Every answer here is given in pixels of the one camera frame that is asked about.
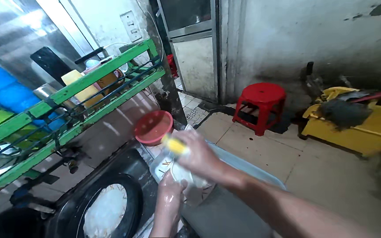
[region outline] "red object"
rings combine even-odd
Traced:
[[[153,111],[143,116],[135,127],[135,138],[147,145],[161,144],[161,138],[173,132],[173,117],[166,111]]]
[[[362,101],[372,100],[372,99],[377,99],[377,98],[381,98],[381,92],[376,93],[375,95],[372,95],[372,96],[365,96],[365,97],[361,97],[361,98],[358,98],[355,100],[350,100],[350,102],[362,102]]]
[[[246,127],[253,129],[256,136],[262,136],[266,129],[280,121],[285,100],[286,93],[279,85],[270,83],[251,84],[242,91],[237,101],[236,111],[232,121],[238,121]],[[259,108],[260,112],[256,125],[246,122],[237,116],[237,113],[245,107],[241,108],[243,102],[249,102]],[[272,112],[276,114],[276,118],[267,124],[268,116]]]
[[[170,66],[170,69],[172,70],[172,76],[175,78],[178,77],[179,75],[177,74],[177,67],[176,62],[174,62],[173,54],[167,56],[167,61],[168,65]]]

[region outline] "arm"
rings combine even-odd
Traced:
[[[158,185],[157,203],[155,205],[154,225],[149,237],[171,237],[179,222],[179,210],[183,201],[183,190],[186,181],[175,182],[170,172],[166,172]]]
[[[372,237],[357,225],[219,160],[196,131],[175,134],[190,148],[179,163],[236,194],[283,237]]]

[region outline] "green shelf frame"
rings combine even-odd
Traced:
[[[116,68],[119,68],[121,65],[128,63],[130,60],[134,59],[135,57],[139,56],[141,53],[145,51],[148,52],[150,58],[154,58],[158,55],[154,42],[150,39],[145,40],[137,44],[136,46],[130,48],[129,50],[127,50],[120,56],[103,64],[100,68],[93,71],[92,73],[89,73],[81,77],[74,83],[59,90],[50,98],[56,104],[60,105],[65,100],[68,100],[72,96],[76,95],[78,92],[82,91],[83,89],[95,83],[98,79],[104,77],[108,73],[113,72]],[[131,76],[136,77],[139,73],[145,71],[146,69],[148,68],[142,67],[137,72],[132,73]],[[138,94],[141,90],[148,87],[150,84],[155,82],[164,74],[165,74],[165,71],[161,66],[159,68],[150,70],[147,74],[144,74],[142,76],[142,79],[139,82],[136,81],[132,88],[128,89],[122,95],[111,99],[111,101],[107,105],[105,105],[103,108],[99,109],[98,111],[94,112],[91,116],[87,117],[84,122],[77,123],[71,129],[64,132],[61,135],[61,137],[59,137],[58,139],[60,145],[61,146],[65,145],[71,139],[75,138],[80,133],[82,133],[87,128],[89,128],[91,125],[93,125],[95,122],[100,120],[103,116],[110,113],[111,111],[116,109],[118,106],[123,104],[125,101],[129,100],[130,98]],[[45,101],[40,101],[33,107],[29,108],[27,111],[31,115],[37,118],[46,114],[51,109],[52,109],[51,106],[49,106]],[[4,138],[10,136],[12,133],[16,132],[17,130],[20,130],[21,128],[29,124],[30,122],[32,122],[32,118],[26,112],[20,113],[10,118],[8,121],[0,125],[0,141],[3,141]],[[35,165],[37,165],[46,157],[54,153],[55,149],[56,149],[56,142],[54,140],[50,140],[45,147],[31,154],[29,158],[18,163],[17,165],[12,167],[10,170],[2,174],[0,176],[0,188],[5,187],[9,183],[16,180],[19,176],[23,175],[24,173],[32,169]]]

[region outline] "green metal rack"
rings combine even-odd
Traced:
[[[140,66],[133,64],[133,59],[143,52],[148,52],[150,60]],[[31,170],[35,165],[40,163],[52,153],[58,151],[62,146],[66,145],[66,143],[68,143],[71,139],[85,131],[103,116],[113,111],[125,101],[129,100],[131,97],[135,96],[141,90],[145,89],[163,76],[165,71],[161,67],[161,60],[156,51],[154,42],[149,39],[137,44],[121,54],[119,57],[103,64],[92,73],[81,77],[69,86],[59,90],[49,99],[40,101],[27,111],[13,116],[1,124],[0,143],[11,134],[27,126],[34,119],[44,119],[46,123],[49,124],[50,120],[47,115],[54,111],[55,108],[59,107],[62,102],[70,99],[78,92],[89,87],[97,80],[101,79],[108,73],[113,72],[125,63],[129,64],[131,67],[129,67],[130,69],[125,73],[124,77],[117,80],[117,82],[120,80],[125,80],[125,83],[108,95],[104,95],[104,91],[113,86],[116,82],[110,84],[97,94],[93,95],[93,97],[103,95],[104,98],[94,104],[94,106],[98,106],[98,108],[88,108],[88,115],[85,119],[83,119],[84,117],[82,113],[70,111],[68,113],[71,119],[66,122],[64,126],[56,131],[53,131],[52,133],[49,133],[48,136],[42,138],[29,149],[20,149],[20,152],[14,155],[14,159],[18,160],[18,163],[14,164],[8,171],[0,175],[0,188],[5,187],[9,183],[16,180],[19,176]],[[144,67],[147,63],[152,63],[152,66]]]

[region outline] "red plastic stool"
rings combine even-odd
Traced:
[[[286,93],[279,85],[270,83],[251,84],[242,91],[237,101],[236,111],[232,121],[238,121],[246,127],[253,129],[256,136],[262,136],[266,129],[280,121],[285,100]],[[243,106],[241,108],[242,102],[249,102],[259,108],[260,112],[256,125],[246,122],[237,116],[237,113],[245,107]],[[268,116],[271,112],[276,114],[276,118],[267,124]]]

